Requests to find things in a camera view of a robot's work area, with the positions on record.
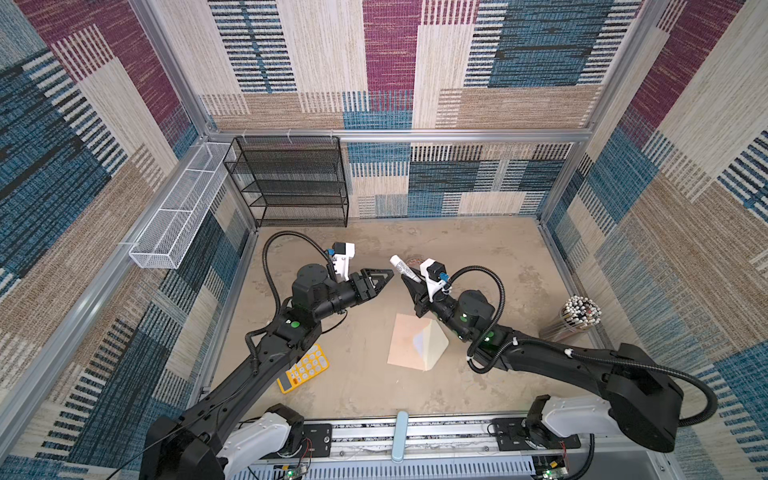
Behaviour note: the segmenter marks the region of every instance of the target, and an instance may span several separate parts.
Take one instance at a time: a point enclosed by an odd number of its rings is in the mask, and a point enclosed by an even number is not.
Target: white mesh basket
[[[177,269],[181,265],[227,178],[225,157],[234,160],[229,144],[209,142],[197,151],[131,248],[138,266]]]

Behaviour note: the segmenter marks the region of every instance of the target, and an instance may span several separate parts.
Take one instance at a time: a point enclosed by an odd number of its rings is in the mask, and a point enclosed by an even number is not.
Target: woven fabric wall
[[[688,478],[768,477],[766,45],[768,2],[673,0],[548,223],[614,343],[720,398]]]
[[[159,0],[222,130],[581,127],[640,0]]]
[[[564,144],[342,144],[349,216],[535,215]]]
[[[155,2],[190,86],[223,131],[583,127],[640,5]],[[567,152],[350,144],[349,215],[536,214]]]
[[[0,478],[104,478],[142,450],[158,416],[186,410],[248,239],[235,195],[221,187],[178,270],[133,267]]]
[[[126,0],[0,0],[0,399],[197,136]]]

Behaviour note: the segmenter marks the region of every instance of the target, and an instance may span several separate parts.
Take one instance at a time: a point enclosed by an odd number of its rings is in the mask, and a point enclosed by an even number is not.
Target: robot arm
[[[177,419],[162,416],[152,424],[140,478],[228,478],[254,458],[280,449],[295,452],[303,418],[287,407],[276,406],[282,408],[230,434],[277,377],[312,347],[322,332],[321,319],[372,299],[393,277],[392,270],[363,269],[337,283],[326,267],[303,266],[293,282],[292,306],[279,310],[266,327],[255,346],[256,361],[246,358]]]
[[[553,438],[574,433],[624,433],[639,445],[658,452],[672,452],[679,425],[693,425],[708,419],[717,407],[717,398],[706,384],[682,372],[657,366],[639,347],[622,343],[618,350],[579,349],[548,342],[493,321],[495,308],[478,290],[466,290],[454,299],[444,282],[440,291],[429,284],[448,278],[445,266],[432,259],[422,268],[424,282],[408,273],[402,281],[414,303],[417,316],[433,312],[465,342],[472,342],[468,361],[502,370],[533,372],[585,389],[600,399],[550,399],[539,397],[528,413],[530,440],[541,445]],[[481,270],[468,267],[461,271]],[[500,293],[503,286],[499,283]],[[679,419],[683,391],[671,380],[677,376],[693,383],[707,395],[707,408],[689,419]]]

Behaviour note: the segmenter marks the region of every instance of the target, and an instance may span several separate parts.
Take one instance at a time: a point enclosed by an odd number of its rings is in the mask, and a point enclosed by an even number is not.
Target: pen holder
[[[560,309],[552,323],[539,330],[538,335],[550,342],[562,342],[600,323],[600,315],[600,307],[595,302],[574,295]]]

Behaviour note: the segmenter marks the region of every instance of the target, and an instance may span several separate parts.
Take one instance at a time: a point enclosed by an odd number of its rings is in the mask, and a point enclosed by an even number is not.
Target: white tube
[[[389,259],[389,262],[392,264],[393,267],[397,269],[398,272],[407,276],[409,279],[414,280],[417,283],[422,282],[422,279],[420,279],[418,275],[413,273],[413,270],[411,270],[411,267],[406,265],[406,263],[403,262],[402,260],[400,260],[400,257],[398,257],[397,255],[392,255],[392,258]]]

